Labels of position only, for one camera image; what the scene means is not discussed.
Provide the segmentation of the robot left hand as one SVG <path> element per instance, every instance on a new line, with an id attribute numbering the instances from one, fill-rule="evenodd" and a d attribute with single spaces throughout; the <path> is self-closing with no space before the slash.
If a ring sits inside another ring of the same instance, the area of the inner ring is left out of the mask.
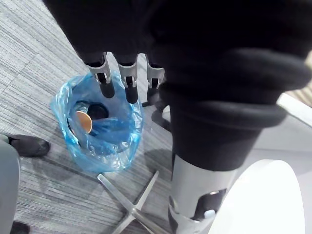
<path id="1" fill-rule="evenodd" d="M 310 82 L 309 0 L 46 0 L 104 96 L 105 55 L 137 101 L 136 59 L 146 55 L 148 100 L 170 107 L 175 234 L 200 233 L 217 213 L 263 129 L 287 112 L 279 96 Z"/>

